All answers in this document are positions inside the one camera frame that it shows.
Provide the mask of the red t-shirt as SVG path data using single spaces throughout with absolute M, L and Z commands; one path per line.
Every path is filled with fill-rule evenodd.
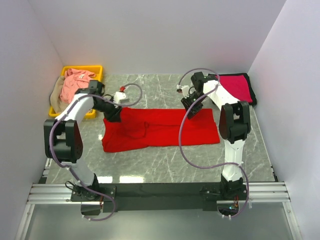
M 102 148 L 106 153 L 118 153 L 147 147 L 220 143 L 211 109 L 203 108 L 192 119 L 184 121 L 185 113 L 184 109 L 123 108 L 121 122 L 103 121 Z

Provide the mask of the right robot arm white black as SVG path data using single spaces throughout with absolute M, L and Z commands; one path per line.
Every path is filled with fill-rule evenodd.
M 247 176 L 242 168 L 243 150 L 248 134 L 251 131 L 250 105 L 229 93 L 221 84 L 219 74 L 211 71 L 203 74 L 203 69 L 191 70 L 193 92 L 188 85 L 176 86 L 177 92 L 183 95 L 181 102 L 186 110 L 183 120 L 191 119 L 203 107 L 203 100 L 210 98 L 220 110 L 219 134 L 224 141 L 224 163 L 218 194 L 226 199 L 233 199 L 241 193 L 248 193 L 248 186 L 243 182 Z

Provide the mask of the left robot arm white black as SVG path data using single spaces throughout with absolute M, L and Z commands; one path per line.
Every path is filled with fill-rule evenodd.
M 125 87 L 109 100 L 104 98 L 104 88 L 100 81 L 91 80 L 87 88 L 76 90 L 71 103 L 58 117 L 46 120 L 43 125 L 45 154 L 70 171 L 75 179 L 73 194 L 88 201 L 114 198 L 112 192 L 100 186 L 97 175 L 83 160 L 84 146 L 79 130 L 79 124 L 90 109 L 104 113 L 111 122 L 120 122 L 120 104 L 127 98 Z

